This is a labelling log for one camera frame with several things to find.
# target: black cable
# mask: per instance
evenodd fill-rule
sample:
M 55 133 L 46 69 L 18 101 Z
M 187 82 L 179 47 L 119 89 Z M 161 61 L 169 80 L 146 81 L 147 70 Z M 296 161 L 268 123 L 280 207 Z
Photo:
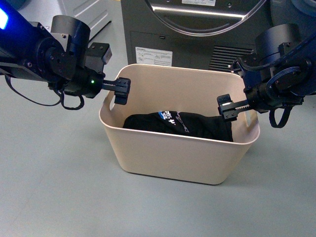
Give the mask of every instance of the black cable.
M 270 110 L 269 120 L 270 120 L 271 126 L 274 128 L 283 128 L 286 125 L 288 118 L 290 117 L 292 108 L 293 108 L 292 106 L 284 108 L 282 118 L 278 124 L 276 122 L 276 117 L 275 117 L 276 110 Z
M 59 96 L 59 101 L 56 102 L 55 104 L 51 104 L 51 105 L 48 105 L 48 104 L 42 104 L 42 103 L 39 103 L 39 102 L 36 102 L 34 100 L 31 100 L 30 98 L 26 97 L 25 95 L 22 95 L 20 92 L 18 92 L 16 89 L 14 89 L 14 87 L 12 86 L 11 84 L 11 77 L 9 77 L 8 75 L 5 75 L 5 81 L 7 83 L 7 85 L 10 87 L 11 90 L 13 90 L 15 93 L 17 93 L 18 95 L 22 96 L 24 99 L 27 99 L 28 101 L 31 101 L 37 105 L 42 105 L 42 106 L 56 106 L 58 104 L 60 104 L 62 101 L 63 101 L 63 97 L 61 96 L 61 94 L 59 94 L 57 92 L 57 89 L 54 89 L 54 92 Z
M 25 95 L 22 95 L 20 92 L 18 92 L 18 91 L 12 86 L 12 84 L 11 84 L 11 77 L 9 77 L 8 75 L 5 75 L 5 81 L 6 81 L 7 85 L 10 87 L 11 90 L 13 90 L 13 91 L 14 91 L 15 93 L 17 93 L 18 95 L 22 96 L 24 99 L 27 99 L 28 101 L 31 101 L 31 102 L 33 102 L 33 103 L 35 103 L 35 104 L 37 104 L 37 105 L 42 105 L 42 106 L 56 106 L 56 105 L 61 104 L 61 105 L 63 106 L 63 108 L 66 109 L 66 110 L 79 110 L 79 109 L 81 109 L 81 108 L 84 106 L 84 99 L 83 99 L 82 95 L 79 95 L 79 96 L 78 96 L 79 99 L 80 99 L 80 104 L 79 104 L 79 106 L 74 107 L 74 108 L 65 106 L 65 104 L 64 104 L 64 101 L 65 101 L 65 93 L 64 93 L 63 90 L 57 90 L 56 87 L 54 88 L 54 92 L 55 92 L 56 95 L 58 95 L 59 101 L 56 102 L 55 104 L 52 104 L 52 105 L 42 104 L 42 103 L 36 102 L 36 101 L 34 101 L 34 100 L 31 100 L 30 98 L 28 98 L 28 97 L 26 97 Z

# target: floor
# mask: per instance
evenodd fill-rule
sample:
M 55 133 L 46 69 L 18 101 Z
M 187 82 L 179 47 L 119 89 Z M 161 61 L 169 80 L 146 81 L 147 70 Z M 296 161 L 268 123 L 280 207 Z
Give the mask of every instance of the floor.
M 110 43 L 104 72 L 115 79 L 127 59 L 120 2 L 110 2 L 113 21 L 94 40 Z M 56 99 L 45 83 L 12 83 Z M 284 129 L 259 115 L 259 139 L 210 186 L 123 171 L 98 118 L 106 95 L 70 112 L 33 105 L 0 80 L 1 237 L 315 236 L 315 97 Z

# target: black robotic arm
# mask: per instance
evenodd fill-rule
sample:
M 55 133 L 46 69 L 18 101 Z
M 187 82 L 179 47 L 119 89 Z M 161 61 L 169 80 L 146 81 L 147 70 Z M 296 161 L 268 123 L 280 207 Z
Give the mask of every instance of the black robotic arm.
M 126 104 L 130 80 L 104 80 L 110 46 L 93 43 L 88 48 L 89 36 L 85 23 L 64 15 L 53 18 L 50 33 L 0 0 L 0 73 L 11 88 L 10 78 L 47 82 L 66 109 L 82 108 L 82 96 L 94 98 L 101 89 L 115 91 L 115 103 Z M 64 95 L 78 96 L 80 105 L 65 107 Z
M 254 109 L 270 111 L 272 127 L 284 127 L 292 108 L 316 92 L 316 32 L 300 40 L 298 27 L 284 24 L 273 27 L 256 39 L 257 53 L 237 58 L 231 65 L 244 81 L 246 100 L 234 103 L 230 96 L 217 98 L 224 120 L 237 119 L 238 113 Z M 275 110 L 284 109 L 279 122 Z

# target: laundry basket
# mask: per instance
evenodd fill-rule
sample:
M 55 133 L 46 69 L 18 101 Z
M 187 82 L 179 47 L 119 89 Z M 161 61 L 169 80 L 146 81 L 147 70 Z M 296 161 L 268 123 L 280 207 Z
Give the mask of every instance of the laundry basket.
M 205 184 L 222 183 L 259 137 L 255 111 L 232 122 L 234 142 L 122 128 L 133 114 L 180 111 L 218 116 L 217 96 L 245 100 L 242 79 L 230 73 L 133 64 L 118 77 L 131 79 L 126 105 L 110 92 L 99 117 L 122 169 L 130 173 Z

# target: white label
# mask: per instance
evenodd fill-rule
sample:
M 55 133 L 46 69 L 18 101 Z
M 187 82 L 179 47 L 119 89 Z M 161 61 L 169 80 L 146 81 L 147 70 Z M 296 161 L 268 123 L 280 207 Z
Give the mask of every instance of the white label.
M 183 4 L 215 6 L 216 0 L 182 0 Z
M 135 47 L 136 63 L 172 66 L 172 51 Z

